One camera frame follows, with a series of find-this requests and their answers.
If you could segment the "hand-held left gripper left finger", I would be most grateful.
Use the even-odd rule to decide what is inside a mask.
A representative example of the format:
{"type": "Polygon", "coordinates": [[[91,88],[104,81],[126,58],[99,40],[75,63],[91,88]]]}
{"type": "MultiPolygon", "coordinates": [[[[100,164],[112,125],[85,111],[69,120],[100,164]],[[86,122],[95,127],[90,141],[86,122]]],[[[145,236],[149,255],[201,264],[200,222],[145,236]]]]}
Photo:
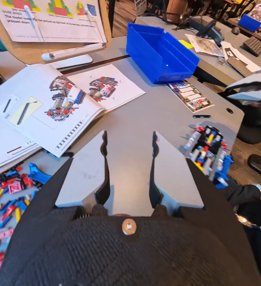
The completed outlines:
{"type": "Polygon", "coordinates": [[[107,131],[103,130],[73,156],[55,206],[93,208],[110,196],[107,131]]]}

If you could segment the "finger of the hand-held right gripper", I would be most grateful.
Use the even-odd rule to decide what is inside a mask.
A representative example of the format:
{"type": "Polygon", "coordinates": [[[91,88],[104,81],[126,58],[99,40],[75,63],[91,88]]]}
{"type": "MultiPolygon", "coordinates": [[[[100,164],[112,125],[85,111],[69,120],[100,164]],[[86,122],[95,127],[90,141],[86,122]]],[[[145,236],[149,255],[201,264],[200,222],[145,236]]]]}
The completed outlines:
{"type": "Polygon", "coordinates": [[[227,86],[226,90],[232,90],[248,86],[261,86],[261,70],[227,86]]]}
{"type": "Polygon", "coordinates": [[[237,101],[261,101],[261,90],[247,92],[243,91],[234,95],[230,95],[228,98],[237,101]]]}

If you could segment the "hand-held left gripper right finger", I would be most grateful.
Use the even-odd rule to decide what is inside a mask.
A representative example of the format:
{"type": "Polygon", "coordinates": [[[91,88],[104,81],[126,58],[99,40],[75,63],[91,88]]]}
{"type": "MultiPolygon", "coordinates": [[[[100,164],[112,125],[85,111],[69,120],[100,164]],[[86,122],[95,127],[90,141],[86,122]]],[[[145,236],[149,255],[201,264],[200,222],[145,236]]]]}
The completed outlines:
{"type": "Polygon", "coordinates": [[[203,209],[204,203],[185,156],[159,132],[152,137],[149,198],[153,209],[166,207],[169,216],[180,207],[203,209]]]}

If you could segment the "toy brick car chassis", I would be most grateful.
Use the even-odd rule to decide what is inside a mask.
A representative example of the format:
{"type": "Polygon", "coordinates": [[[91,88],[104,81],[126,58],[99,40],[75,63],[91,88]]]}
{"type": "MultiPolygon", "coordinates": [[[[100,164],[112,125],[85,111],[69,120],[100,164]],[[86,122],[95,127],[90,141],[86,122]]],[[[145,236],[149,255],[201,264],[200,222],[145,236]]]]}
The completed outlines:
{"type": "Polygon", "coordinates": [[[193,134],[183,146],[184,156],[216,186],[224,189],[229,185],[228,171],[233,164],[232,156],[222,133],[209,125],[196,124],[193,134]]]}

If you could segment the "grey desk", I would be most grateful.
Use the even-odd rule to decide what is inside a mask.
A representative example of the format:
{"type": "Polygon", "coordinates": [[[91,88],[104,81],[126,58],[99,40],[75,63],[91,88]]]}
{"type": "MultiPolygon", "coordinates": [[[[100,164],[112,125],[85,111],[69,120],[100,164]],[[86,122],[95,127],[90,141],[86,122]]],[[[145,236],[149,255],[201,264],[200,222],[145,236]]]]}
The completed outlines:
{"type": "MultiPolygon", "coordinates": [[[[185,40],[188,41],[188,38],[186,37],[186,34],[193,35],[197,31],[189,31],[189,30],[174,30],[176,27],[175,25],[167,24],[161,19],[157,17],[143,17],[139,16],[136,17],[135,23],[142,24],[142,25],[148,25],[148,26],[154,26],[154,27],[161,27],[164,29],[165,32],[169,32],[172,36],[174,36],[177,40],[185,40]]],[[[259,67],[261,67],[261,54],[258,57],[255,57],[248,53],[247,51],[243,50],[240,46],[243,44],[243,42],[246,40],[246,36],[243,34],[234,35],[231,32],[231,29],[218,22],[217,27],[220,28],[221,34],[224,36],[225,41],[231,43],[231,45],[238,49],[241,54],[243,54],[245,57],[250,59],[252,62],[257,64],[259,67]]],[[[218,58],[215,56],[211,56],[206,53],[197,53],[193,48],[191,51],[196,54],[200,61],[198,63],[198,67],[201,70],[204,70],[206,73],[210,74],[226,86],[235,83],[238,80],[241,80],[243,77],[238,72],[236,72],[232,67],[225,64],[222,65],[218,62],[218,58]]]]}
{"type": "Polygon", "coordinates": [[[230,204],[189,160],[203,209],[180,207],[182,218],[153,209],[149,198],[152,137],[158,131],[182,151],[198,122],[165,85],[151,84],[129,57],[114,62],[146,94],[107,113],[81,140],[107,131],[110,198],[93,215],[56,208],[72,160],[41,188],[15,228],[0,268],[0,285],[246,285],[250,254],[230,204]]]}

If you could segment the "printed paper sheet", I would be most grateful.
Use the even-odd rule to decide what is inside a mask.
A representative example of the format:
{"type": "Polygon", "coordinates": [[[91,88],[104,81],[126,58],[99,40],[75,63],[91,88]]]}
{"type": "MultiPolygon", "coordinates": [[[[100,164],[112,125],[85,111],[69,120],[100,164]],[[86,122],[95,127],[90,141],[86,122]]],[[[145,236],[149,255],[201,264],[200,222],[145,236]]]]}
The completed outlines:
{"type": "Polygon", "coordinates": [[[209,40],[195,35],[185,34],[190,44],[197,53],[206,53],[209,55],[224,57],[222,50],[218,47],[214,40],[209,40]]]}
{"type": "Polygon", "coordinates": [[[261,70],[261,67],[242,55],[230,43],[221,42],[222,51],[226,62],[244,77],[261,70]]]}

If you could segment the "blue brick separator tool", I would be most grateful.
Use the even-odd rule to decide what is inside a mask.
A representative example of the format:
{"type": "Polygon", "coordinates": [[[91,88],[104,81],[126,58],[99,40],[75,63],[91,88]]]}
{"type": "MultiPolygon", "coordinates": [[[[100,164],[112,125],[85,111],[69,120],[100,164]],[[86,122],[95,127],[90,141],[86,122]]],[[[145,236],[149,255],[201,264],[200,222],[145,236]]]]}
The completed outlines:
{"type": "Polygon", "coordinates": [[[29,163],[29,174],[28,174],[28,178],[32,179],[33,181],[37,181],[41,184],[46,184],[47,181],[50,180],[50,178],[52,177],[52,175],[48,175],[44,172],[42,172],[38,166],[34,163],[29,163]]]}

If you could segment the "blue plastic bin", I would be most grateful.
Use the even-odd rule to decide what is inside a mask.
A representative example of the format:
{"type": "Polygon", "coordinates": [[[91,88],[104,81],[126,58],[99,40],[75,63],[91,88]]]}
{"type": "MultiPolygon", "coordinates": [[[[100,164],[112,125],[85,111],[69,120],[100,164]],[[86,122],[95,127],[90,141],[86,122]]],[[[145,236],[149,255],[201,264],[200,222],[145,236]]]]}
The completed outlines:
{"type": "Polygon", "coordinates": [[[163,28],[129,23],[126,52],[153,84],[183,81],[200,58],[163,28]]]}
{"type": "Polygon", "coordinates": [[[245,14],[239,20],[238,25],[250,32],[255,32],[260,28],[261,22],[245,14]]]}

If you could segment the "colourful sticker sheet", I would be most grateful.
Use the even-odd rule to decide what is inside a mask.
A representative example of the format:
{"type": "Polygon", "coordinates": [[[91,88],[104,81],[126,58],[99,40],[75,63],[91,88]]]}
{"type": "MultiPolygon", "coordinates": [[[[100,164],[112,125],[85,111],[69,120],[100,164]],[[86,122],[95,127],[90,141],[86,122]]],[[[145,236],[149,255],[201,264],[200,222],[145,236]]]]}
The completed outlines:
{"type": "Polygon", "coordinates": [[[212,101],[187,79],[166,83],[166,86],[192,113],[214,106],[212,101]]]}

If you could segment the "black handheld device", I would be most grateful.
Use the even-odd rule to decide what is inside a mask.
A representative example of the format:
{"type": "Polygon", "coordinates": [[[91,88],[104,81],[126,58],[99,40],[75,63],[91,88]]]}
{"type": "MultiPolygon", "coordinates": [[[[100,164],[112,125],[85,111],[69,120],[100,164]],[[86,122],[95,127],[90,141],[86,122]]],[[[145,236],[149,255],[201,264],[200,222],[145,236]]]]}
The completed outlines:
{"type": "Polygon", "coordinates": [[[203,20],[199,19],[190,19],[189,26],[197,30],[197,37],[209,38],[213,39],[214,42],[221,47],[221,42],[224,41],[224,36],[221,34],[221,29],[216,27],[217,20],[212,20],[205,25],[203,24],[203,20]]]}

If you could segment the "pile of loose toy bricks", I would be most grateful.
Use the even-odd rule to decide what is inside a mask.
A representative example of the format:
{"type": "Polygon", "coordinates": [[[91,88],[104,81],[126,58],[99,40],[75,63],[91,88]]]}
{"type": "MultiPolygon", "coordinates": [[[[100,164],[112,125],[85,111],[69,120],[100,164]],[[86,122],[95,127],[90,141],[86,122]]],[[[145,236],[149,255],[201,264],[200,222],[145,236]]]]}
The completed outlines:
{"type": "Polygon", "coordinates": [[[43,186],[28,174],[20,165],[0,174],[0,267],[21,216],[43,186]]]}

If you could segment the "open instruction booklet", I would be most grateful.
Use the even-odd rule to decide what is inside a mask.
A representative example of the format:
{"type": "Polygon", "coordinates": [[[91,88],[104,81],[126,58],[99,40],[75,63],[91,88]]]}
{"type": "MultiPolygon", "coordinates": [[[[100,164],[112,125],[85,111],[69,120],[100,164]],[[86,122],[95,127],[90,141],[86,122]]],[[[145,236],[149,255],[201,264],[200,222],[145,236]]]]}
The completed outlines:
{"type": "Polygon", "coordinates": [[[61,157],[95,118],[144,94],[113,64],[69,77],[25,67],[0,85],[0,168],[39,148],[61,157]]]}

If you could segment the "wooden document stand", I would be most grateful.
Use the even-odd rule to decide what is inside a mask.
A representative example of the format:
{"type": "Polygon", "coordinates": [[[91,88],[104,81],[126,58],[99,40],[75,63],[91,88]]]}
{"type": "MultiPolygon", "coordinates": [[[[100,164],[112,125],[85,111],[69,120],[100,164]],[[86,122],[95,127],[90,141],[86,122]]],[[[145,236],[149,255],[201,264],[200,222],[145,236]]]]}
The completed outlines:
{"type": "Polygon", "coordinates": [[[15,58],[26,65],[47,64],[102,51],[111,44],[112,32],[105,1],[98,1],[106,43],[14,42],[0,21],[0,39],[15,58]]]}

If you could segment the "printed instruction sheet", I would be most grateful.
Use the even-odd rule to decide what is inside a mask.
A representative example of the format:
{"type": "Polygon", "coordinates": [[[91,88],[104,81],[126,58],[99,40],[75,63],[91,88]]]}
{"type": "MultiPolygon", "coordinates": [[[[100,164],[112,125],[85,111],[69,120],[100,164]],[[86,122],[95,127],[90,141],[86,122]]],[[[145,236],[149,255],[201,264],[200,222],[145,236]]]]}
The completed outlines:
{"type": "Polygon", "coordinates": [[[0,21],[14,42],[107,42],[98,1],[0,0],[0,21]]]}

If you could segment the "brown wooden post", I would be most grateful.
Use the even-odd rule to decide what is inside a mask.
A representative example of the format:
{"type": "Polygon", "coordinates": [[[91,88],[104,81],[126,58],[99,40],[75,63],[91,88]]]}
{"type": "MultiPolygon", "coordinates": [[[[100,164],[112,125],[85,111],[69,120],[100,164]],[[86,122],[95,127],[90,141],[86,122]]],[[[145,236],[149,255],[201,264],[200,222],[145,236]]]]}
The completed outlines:
{"type": "Polygon", "coordinates": [[[168,22],[180,23],[187,10],[187,0],[169,0],[166,19],[168,22]]]}

